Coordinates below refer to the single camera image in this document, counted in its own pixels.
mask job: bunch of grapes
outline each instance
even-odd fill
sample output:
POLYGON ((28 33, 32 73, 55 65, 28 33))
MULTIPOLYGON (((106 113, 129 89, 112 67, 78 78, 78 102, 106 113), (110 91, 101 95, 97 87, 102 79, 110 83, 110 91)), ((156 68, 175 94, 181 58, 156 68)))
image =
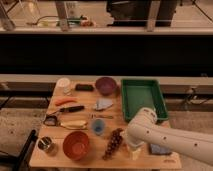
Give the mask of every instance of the bunch of grapes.
POLYGON ((112 131, 110 140, 107 145, 107 149, 105 150, 105 154, 102 157, 104 160, 111 158, 111 156, 115 153, 115 151, 117 151, 118 148, 120 147, 123 141, 123 138, 120 135, 122 131, 123 131, 122 128, 117 128, 116 130, 112 131))

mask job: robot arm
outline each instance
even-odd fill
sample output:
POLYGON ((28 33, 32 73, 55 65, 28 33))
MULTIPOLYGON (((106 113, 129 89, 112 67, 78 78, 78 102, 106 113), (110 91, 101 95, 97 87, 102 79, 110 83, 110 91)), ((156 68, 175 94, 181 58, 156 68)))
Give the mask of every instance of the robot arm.
POLYGON ((127 145, 136 150, 145 141, 213 165, 213 135, 161 127, 156 121, 152 109, 140 109, 125 130, 127 145))

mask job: terracotta bowl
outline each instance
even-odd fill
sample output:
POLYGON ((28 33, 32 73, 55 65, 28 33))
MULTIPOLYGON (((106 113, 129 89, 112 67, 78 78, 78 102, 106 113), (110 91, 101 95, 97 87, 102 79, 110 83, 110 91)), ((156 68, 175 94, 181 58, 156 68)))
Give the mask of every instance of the terracotta bowl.
POLYGON ((117 83, 113 78, 101 77, 96 80, 95 87, 104 96, 114 93, 117 89, 117 83))
POLYGON ((82 131, 70 133, 63 142, 64 154, 72 160, 82 159, 89 151, 89 138, 82 131))

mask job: small blue cup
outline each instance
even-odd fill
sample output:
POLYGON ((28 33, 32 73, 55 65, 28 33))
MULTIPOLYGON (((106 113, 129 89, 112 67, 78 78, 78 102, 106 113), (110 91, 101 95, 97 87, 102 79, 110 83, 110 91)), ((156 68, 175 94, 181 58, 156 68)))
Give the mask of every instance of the small blue cup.
POLYGON ((91 128, 96 135, 100 136, 104 132, 105 123, 102 119, 95 119, 92 121, 91 128))

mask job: green tray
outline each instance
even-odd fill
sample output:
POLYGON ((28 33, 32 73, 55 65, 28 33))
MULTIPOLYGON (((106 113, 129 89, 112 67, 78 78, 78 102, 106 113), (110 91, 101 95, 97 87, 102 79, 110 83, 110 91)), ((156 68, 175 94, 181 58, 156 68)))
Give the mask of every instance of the green tray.
POLYGON ((129 122, 142 107, 152 108, 158 121, 168 119, 168 112, 157 80, 121 80, 122 110, 129 122))

